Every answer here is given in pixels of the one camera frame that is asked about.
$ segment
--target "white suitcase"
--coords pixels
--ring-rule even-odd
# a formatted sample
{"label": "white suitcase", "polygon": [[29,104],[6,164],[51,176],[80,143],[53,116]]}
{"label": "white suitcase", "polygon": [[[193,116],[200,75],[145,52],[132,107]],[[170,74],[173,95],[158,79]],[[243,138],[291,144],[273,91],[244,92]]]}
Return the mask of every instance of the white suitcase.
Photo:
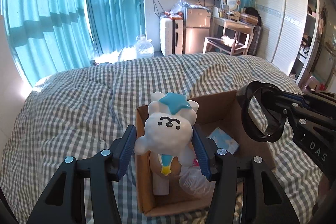
{"label": "white suitcase", "polygon": [[164,56],[182,54],[183,20],[162,18],[160,20],[160,44]]}

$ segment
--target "clear plastic bottle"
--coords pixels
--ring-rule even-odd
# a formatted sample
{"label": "clear plastic bottle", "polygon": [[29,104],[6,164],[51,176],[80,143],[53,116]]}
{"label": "clear plastic bottle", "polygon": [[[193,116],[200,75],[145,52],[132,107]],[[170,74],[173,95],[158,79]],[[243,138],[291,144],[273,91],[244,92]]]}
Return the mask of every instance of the clear plastic bottle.
{"label": "clear plastic bottle", "polygon": [[146,39],[145,36],[137,37],[137,42],[134,45],[137,58],[151,58],[154,56],[154,47],[151,39]]}

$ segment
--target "wardrobe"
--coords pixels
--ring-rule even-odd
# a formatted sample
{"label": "wardrobe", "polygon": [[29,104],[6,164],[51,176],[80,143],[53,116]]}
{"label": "wardrobe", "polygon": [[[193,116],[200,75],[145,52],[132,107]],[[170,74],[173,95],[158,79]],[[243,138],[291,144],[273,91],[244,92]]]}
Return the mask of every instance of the wardrobe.
{"label": "wardrobe", "polygon": [[302,85],[318,48],[320,0],[256,0],[255,8],[262,19],[257,56]]}

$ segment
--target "blue star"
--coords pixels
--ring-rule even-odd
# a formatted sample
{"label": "blue star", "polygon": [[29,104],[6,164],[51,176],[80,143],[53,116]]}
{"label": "blue star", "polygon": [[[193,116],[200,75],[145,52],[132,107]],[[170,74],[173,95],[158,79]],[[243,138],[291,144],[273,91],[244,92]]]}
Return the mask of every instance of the blue star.
{"label": "blue star", "polygon": [[191,108],[191,105],[187,102],[187,96],[183,94],[177,94],[168,92],[165,97],[162,97],[159,102],[167,105],[172,115],[175,115],[182,108]]}

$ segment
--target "brown round object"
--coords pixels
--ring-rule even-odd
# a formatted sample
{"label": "brown round object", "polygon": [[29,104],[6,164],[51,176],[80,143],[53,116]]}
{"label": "brown round object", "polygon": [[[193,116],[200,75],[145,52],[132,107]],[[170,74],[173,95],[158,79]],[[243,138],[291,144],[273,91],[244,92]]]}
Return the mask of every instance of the brown round object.
{"label": "brown round object", "polygon": [[174,178],[174,177],[178,177],[181,173],[181,165],[180,165],[177,157],[173,158],[173,161],[171,163],[171,168],[170,168],[171,173],[167,176],[165,176],[164,174],[161,173],[162,165],[159,162],[157,153],[151,152],[151,154],[149,156],[149,163],[150,163],[150,167],[151,167],[152,172],[156,173],[157,175],[159,175],[162,178],[171,179],[171,178]]}

